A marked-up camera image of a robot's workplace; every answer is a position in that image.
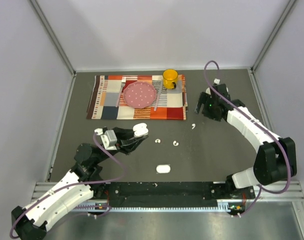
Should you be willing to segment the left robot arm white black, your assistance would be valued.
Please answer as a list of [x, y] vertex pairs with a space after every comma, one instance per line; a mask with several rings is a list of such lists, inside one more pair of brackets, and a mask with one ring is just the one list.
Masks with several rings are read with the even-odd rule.
[[42, 240], [60, 219], [81, 203], [92, 197], [102, 197], [106, 180], [100, 177], [102, 168], [99, 164], [111, 159], [124, 170], [125, 166], [115, 158], [115, 154], [129, 155], [148, 137], [148, 132], [145, 123], [130, 129], [95, 129], [94, 143], [78, 146], [75, 165], [58, 183], [29, 205], [12, 210], [10, 238]]

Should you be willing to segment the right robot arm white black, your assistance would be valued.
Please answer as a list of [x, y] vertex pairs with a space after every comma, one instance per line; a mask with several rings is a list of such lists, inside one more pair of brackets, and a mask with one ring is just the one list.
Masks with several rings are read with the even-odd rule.
[[227, 176], [225, 192], [229, 197], [236, 198], [244, 188], [251, 186], [290, 182], [297, 174], [294, 141], [267, 129], [241, 100], [230, 98], [224, 83], [215, 83], [201, 92], [195, 112], [211, 120], [226, 121], [249, 141], [256, 152], [252, 167]]

